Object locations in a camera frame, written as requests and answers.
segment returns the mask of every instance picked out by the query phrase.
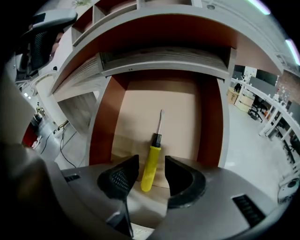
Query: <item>ceiling light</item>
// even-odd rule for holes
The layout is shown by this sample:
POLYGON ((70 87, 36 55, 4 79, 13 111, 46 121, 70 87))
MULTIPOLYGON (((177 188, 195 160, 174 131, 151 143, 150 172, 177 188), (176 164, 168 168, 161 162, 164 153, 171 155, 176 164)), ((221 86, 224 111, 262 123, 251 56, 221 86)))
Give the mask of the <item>ceiling light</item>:
POLYGON ((271 11, 259 0, 248 0, 251 2, 258 10, 260 10, 263 14, 269 15, 271 11))
POLYGON ((292 53, 292 56, 294 57, 295 62, 300 65, 300 56, 299 56, 299 52, 295 46, 295 43, 293 42, 293 40, 291 39, 287 39, 285 41, 287 43, 287 45, 289 46, 289 49, 292 53))

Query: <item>white wall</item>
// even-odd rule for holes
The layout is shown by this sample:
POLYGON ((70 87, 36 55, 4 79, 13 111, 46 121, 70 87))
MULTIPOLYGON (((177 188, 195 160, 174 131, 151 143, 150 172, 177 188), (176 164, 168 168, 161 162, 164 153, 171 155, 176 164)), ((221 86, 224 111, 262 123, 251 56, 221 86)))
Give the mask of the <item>white wall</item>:
POLYGON ((50 75, 38 82, 36 88, 48 117, 59 126, 67 121, 67 118, 56 102, 53 94, 49 96, 49 89, 53 82, 54 78, 50 75))

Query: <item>red object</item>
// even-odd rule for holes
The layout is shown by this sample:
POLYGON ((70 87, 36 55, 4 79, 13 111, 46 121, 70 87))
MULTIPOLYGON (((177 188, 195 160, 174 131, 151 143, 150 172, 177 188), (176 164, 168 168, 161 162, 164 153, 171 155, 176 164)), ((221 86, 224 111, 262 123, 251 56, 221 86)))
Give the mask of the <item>red object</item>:
POLYGON ((23 143, 28 146, 31 147, 33 145, 33 143, 37 140, 38 136, 34 133, 33 131, 33 126, 30 123, 26 129, 25 135, 23 137, 23 143))

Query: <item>yellow screwdriver handle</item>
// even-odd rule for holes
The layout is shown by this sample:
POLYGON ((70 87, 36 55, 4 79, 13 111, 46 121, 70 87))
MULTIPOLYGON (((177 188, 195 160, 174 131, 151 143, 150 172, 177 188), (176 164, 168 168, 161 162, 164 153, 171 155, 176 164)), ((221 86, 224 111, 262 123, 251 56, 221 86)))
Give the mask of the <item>yellow screwdriver handle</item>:
POLYGON ((151 190, 156 172, 156 167, 158 164, 158 155, 160 150, 161 148, 150 146, 150 152, 141 182, 141 188, 144 192, 148 192, 151 190))

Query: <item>white desk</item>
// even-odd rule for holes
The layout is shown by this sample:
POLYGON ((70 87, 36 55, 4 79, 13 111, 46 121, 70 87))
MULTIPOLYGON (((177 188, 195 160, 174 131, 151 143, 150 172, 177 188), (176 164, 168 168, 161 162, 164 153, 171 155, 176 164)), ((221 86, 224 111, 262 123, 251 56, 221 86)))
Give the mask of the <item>white desk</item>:
POLYGON ((271 116, 271 118, 269 119, 268 123, 259 132, 260 136, 262 136, 263 134, 269 135, 270 132, 275 128, 275 126, 277 125, 277 123, 280 121, 280 119, 284 118, 284 120, 287 122, 287 124, 290 125, 290 128, 288 129, 288 131, 285 133, 285 135, 282 137, 281 140, 283 141, 289 135, 289 133, 291 132, 291 130, 293 130, 294 133, 296 134, 296 136, 298 137, 298 139, 300 139, 300 125, 287 112, 287 110, 286 110, 286 108, 284 106, 282 106, 279 102, 275 101, 274 99, 272 99, 270 96, 268 96, 264 92, 258 90, 257 88, 252 87, 251 85, 249 85, 249 84, 247 84, 245 82, 236 80, 234 78, 232 78, 232 82, 240 83, 242 85, 242 87, 240 89, 239 96, 237 98, 237 101, 241 97, 243 90, 246 88, 249 91, 253 92, 254 94, 258 95, 263 100, 267 101, 269 104, 271 104, 271 108, 270 108, 269 112, 271 112, 272 108, 275 109, 274 112, 273 112, 273 114, 272 114, 272 116, 271 116), (277 115, 278 112, 280 113, 280 116, 277 118, 277 120, 274 122, 274 124, 272 126, 271 123, 273 122, 273 120, 274 120, 274 118, 275 118, 275 116, 277 115))

